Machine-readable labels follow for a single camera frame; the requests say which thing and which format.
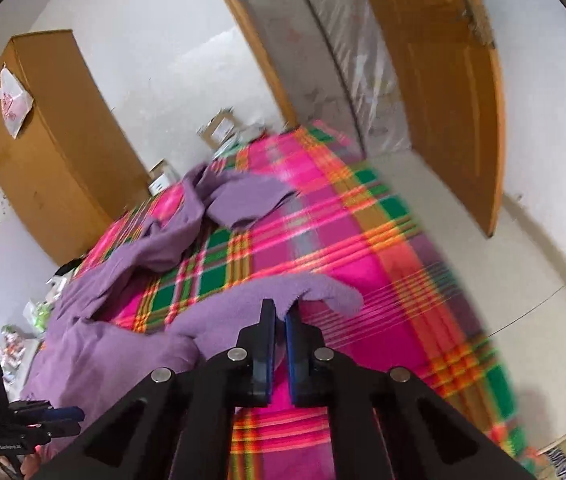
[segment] bed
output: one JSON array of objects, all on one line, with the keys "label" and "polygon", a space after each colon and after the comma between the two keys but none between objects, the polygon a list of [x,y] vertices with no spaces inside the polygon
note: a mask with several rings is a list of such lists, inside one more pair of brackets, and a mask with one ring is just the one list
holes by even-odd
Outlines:
[{"label": "bed", "polygon": [[[345,320],[320,303],[301,305],[327,345],[359,364],[416,372],[507,453],[532,468],[505,371],[450,269],[405,203],[320,123],[238,147],[213,163],[274,174],[298,195],[242,233],[206,223],[181,264],[140,276],[140,288],[101,319],[136,332],[163,330],[211,294],[263,276],[321,272],[359,290],[361,312]],[[169,219],[182,189],[173,186],[115,222],[77,275],[90,272],[120,245],[135,240],[143,219]],[[290,406],[285,367],[274,401],[241,410],[232,437],[230,478],[329,478],[333,471],[326,409]]]}]

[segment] floor tile line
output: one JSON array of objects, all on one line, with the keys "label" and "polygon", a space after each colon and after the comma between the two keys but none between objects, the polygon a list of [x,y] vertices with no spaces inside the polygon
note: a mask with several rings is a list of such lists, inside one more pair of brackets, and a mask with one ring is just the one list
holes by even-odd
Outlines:
[{"label": "floor tile line", "polygon": [[539,303],[537,306],[535,306],[532,310],[529,310],[528,312],[525,312],[522,316],[517,317],[514,321],[506,324],[503,328],[499,328],[498,330],[496,330],[496,332],[490,334],[490,337],[495,336],[498,332],[500,332],[501,330],[505,330],[508,326],[513,325],[515,322],[517,322],[519,319],[523,319],[525,316],[527,316],[527,314],[531,314],[533,311],[535,311],[538,307],[540,307],[543,303],[546,303],[547,301],[550,301],[551,298],[553,298],[554,296],[556,296],[556,294],[558,294],[560,291],[562,291],[565,288],[565,285],[561,286],[561,288],[559,288],[558,290],[556,290],[555,292],[553,292],[548,298],[546,298],[545,300],[541,301],[541,303]]}]

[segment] baseboard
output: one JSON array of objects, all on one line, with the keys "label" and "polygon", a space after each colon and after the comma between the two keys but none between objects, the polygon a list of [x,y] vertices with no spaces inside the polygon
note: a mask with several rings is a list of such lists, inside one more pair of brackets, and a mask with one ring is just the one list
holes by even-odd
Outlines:
[{"label": "baseboard", "polygon": [[511,196],[503,193],[503,208],[518,222],[521,229],[537,245],[541,253],[556,269],[566,286],[566,256],[554,244],[547,232],[529,215],[529,213]]}]

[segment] metal rivet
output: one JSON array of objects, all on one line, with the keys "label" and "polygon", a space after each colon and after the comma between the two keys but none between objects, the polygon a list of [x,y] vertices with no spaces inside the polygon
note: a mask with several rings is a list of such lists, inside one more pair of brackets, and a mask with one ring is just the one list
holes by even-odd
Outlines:
[{"label": "metal rivet", "polygon": [[229,357],[230,361],[243,361],[247,357],[247,350],[240,346],[231,348],[227,352],[227,357]]},{"label": "metal rivet", "polygon": [[152,372],[152,380],[155,383],[164,383],[165,381],[169,381],[171,376],[172,370],[169,368],[156,368],[156,370]]},{"label": "metal rivet", "polygon": [[334,358],[334,351],[331,348],[322,346],[314,351],[314,357],[319,361],[331,361]]},{"label": "metal rivet", "polygon": [[412,374],[410,373],[410,371],[407,370],[407,368],[403,368],[402,366],[392,368],[392,371],[390,371],[390,377],[393,378],[397,383],[406,383],[410,380],[411,376]]}]

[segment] purple garment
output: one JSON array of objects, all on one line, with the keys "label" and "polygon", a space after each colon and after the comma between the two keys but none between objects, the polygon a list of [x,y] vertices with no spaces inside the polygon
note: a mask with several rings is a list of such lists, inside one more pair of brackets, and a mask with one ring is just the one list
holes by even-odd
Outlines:
[{"label": "purple garment", "polygon": [[[84,429],[155,368],[191,370],[201,358],[234,346],[240,329],[258,322],[263,298],[274,299],[281,318],[297,298],[325,300],[346,315],[359,309],[362,298],[352,288],[320,274],[289,274],[211,296],[176,316],[162,333],[139,334],[93,320],[108,298],[124,293],[135,269],[165,272],[178,265],[206,209],[223,225],[246,225],[292,192],[272,177],[215,174],[201,167],[188,173],[183,184],[183,205],[165,226],[148,222],[139,240],[117,248],[63,292],[23,398],[50,400],[56,408],[79,406],[86,415]],[[50,458],[70,442],[55,439],[42,455]]]}]

